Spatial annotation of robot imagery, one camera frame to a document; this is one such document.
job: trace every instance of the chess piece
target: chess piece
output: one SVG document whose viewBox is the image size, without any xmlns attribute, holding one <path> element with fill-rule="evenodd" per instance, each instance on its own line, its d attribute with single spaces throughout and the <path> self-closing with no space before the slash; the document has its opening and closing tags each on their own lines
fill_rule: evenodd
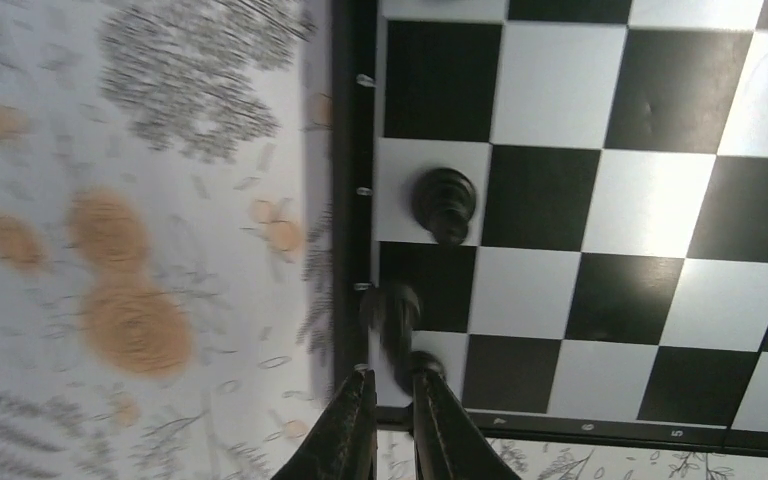
<svg viewBox="0 0 768 480">
<path fill-rule="evenodd" d="M 272 480 L 375 478 L 375 400 L 375 372 L 355 366 L 310 431 L 285 425 L 290 438 L 304 440 Z"/>
<path fill-rule="evenodd" d="M 461 172 L 437 168 L 414 184 L 411 209 L 414 219 L 441 245 L 460 245 L 469 234 L 469 221 L 477 203 L 475 186 Z"/>
<path fill-rule="evenodd" d="M 425 350 L 414 350 L 410 354 L 411 374 L 421 374 L 424 371 L 434 372 L 443 380 L 446 379 L 446 367 L 443 362 L 433 353 Z"/>
<path fill-rule="evenodd" d="M 361 301 L 361 318 L 368 328 L 378 332 L 393 378 L 407 395 L 413 391 L 411 345 L 421 310 L 416 292 L 400 283 L 372 287 Z"/>
</svg>

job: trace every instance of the chess board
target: chess board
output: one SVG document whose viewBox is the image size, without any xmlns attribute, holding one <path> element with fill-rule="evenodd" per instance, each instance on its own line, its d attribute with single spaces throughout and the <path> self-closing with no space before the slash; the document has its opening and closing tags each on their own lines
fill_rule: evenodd
<svg viewBox="0 0 768 480">
<path fill-rule="evenodd" d="M 768 0 L 376 15 L 357 62 L 375 64 L 357 77 L 375 97 L 372 255 L 356 261 L 418 293 L 414 346 L 475 423 L 768 451 Z M 478 192 L 460 246 L 411 215 L 436 167 Z M 382 417 L 409 403 L 378 378 Z"/>
</svg>

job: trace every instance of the floral wallpaper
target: floral wallpaper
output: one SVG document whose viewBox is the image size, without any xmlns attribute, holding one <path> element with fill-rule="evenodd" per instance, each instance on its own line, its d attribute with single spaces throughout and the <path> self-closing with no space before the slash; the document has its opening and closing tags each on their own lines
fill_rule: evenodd
<svg viewBox="0 0 768 480">
<path fill-rule="evenodd" d="M 0 0 L 0 480 L 268 479 L 330 385 L 325 0 Z M 523 478 L 768 460 L 493 441 Z M 379 433 L 379 478 L 415 478 Z"/>
</svg>

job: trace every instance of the black chess piece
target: black chess piece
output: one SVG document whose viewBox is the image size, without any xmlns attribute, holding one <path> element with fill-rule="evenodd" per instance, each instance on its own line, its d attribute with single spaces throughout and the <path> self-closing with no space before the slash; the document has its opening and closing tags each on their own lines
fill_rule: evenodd
<svg viewBox="0 0 768 480">
<path fill-rule="evenodd" d="M 493 450 L 446 384 L 442 360 L 431 352 L 413 349 L 413 331 L 421 327 L 417 293 L 399 283 L 370 288 L 364 294 L 360 313 L 366 324 L 379 333 L 396 384 L 413 399 L 402 421 L 415 441 L 418 478 L 519 478 Z"/>
<path fill-rule="evenodd" d="M 478 194 L 461 172 L 437 168 L 414 184 L 411 209 L 414 219 L 441 245 L 460 245 L 469 234 Z"/>
<path fill-rule="evenodd" d="M 356 365 L 272 480 L 375 478 L 375 372 Z"/>
</svg>

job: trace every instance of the black pawn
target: black pawn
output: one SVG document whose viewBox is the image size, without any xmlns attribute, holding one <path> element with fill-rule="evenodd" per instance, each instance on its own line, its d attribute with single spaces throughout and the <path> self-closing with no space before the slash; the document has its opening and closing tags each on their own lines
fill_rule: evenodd
<svg viewBox="0 0 768 480">
<path fill-rule="evenodd" d="M 410 361 L 412 374 L 430 370 L 440 375 L 440 378 L 443 380 L 446 380 L 446 367 L 433 353 L 426 352 L 425 350 L 414 350 L 411 352 Z"/>
<path fill-rule="evenodd" d="M 422 228 L 440 245 L 460 245 L 469 235 L 469 222 L 477 203 L 475 186 L 464 174 L 437 168 L 414 184 L 411 209 Z"/>
</svg>

